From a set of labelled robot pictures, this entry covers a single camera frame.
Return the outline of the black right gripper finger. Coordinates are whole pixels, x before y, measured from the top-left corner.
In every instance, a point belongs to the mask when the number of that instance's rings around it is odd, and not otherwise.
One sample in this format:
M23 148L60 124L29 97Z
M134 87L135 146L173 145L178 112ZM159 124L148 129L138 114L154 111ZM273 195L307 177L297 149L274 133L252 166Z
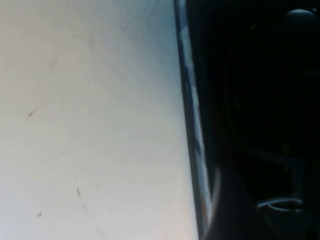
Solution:
M211 194L212 215L205 240L257 240L254 204L236 174L216 167Z

